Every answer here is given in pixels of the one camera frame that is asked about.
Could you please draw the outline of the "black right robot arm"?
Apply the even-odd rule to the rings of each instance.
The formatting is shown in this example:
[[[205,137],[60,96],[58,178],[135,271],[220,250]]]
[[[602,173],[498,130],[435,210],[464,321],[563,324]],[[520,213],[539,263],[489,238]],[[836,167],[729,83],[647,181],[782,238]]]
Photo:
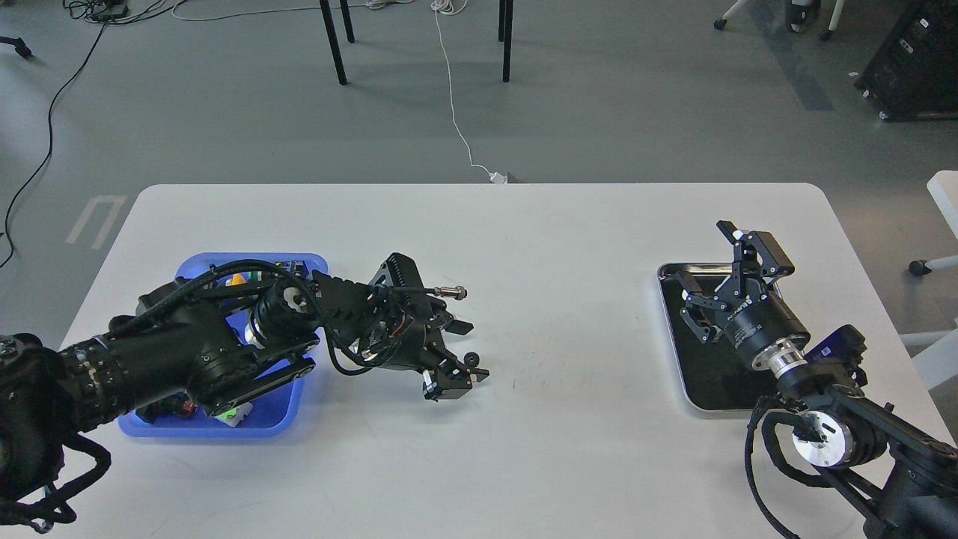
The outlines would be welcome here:
[[[955,447],[901,419],[892,404],[865,396],[867,348],[852,325],[805,349],[811,335],[774,287],[795,267],[769,232],[726,219],[716,227],[733,246],[729,276],[704,293],[690,272],[678,270],[680,315],[700,342],[726,340],[750,369],[776,379],[776,392],[752,407],[745,436],[746,481],[764,519],[780,536],[795,536],[757,491],[756,433],[781,474],[838,491],[864,517],[865,537],[954,538]]]

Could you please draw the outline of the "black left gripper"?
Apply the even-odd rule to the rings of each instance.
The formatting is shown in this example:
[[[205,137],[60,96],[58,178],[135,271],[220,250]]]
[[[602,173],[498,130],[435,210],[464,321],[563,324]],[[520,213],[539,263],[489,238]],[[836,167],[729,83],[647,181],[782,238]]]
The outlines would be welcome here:
[[[446,348],[442,332],[467,335],[475,325],[459,320],[440,299],[427,300],[424,314],[394,308],[373,319],[359,337],[359,364],[390,371],[422,373],[422,396],[428,401],[458,399],[489,376],[488,369],[469,369]]]

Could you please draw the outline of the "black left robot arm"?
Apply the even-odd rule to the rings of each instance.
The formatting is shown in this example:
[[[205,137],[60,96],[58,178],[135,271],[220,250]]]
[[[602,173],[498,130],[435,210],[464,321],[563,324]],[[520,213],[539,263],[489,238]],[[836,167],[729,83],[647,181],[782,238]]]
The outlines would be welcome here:
[[[466,296],[424,286],[400,253],[368,283],[240,259],[158,287],[136,314],[62,350],[3,335],[2,524],[43,535],[76,521],[69,500],[111,464],[90,430],[178,393],[208,414],[229,412],[308,375],[319,342],[344,375],[414,371],[425,399],[462,397],[489,375],[479,355],[459,358],[442,338],[472,331],[446,307]]]

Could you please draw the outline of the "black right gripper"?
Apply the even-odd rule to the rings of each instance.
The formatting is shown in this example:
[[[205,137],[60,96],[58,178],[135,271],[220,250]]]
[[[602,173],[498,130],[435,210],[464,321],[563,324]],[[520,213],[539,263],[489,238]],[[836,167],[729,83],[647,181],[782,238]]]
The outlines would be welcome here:
[[[678,270],[675,276],[685,301],[682,320],[701,342],[716,342],[724,335],[753,371],[787,371],[797,359],[784,356],[801,352],[811,338],[772,286],[794,274],[793,261],[769,232],[740,230],[726,219],[716,227],[733,246],[730,277],[716,296],[705,296],[690,272]],[[708,318],[716,311],[715,321]]]

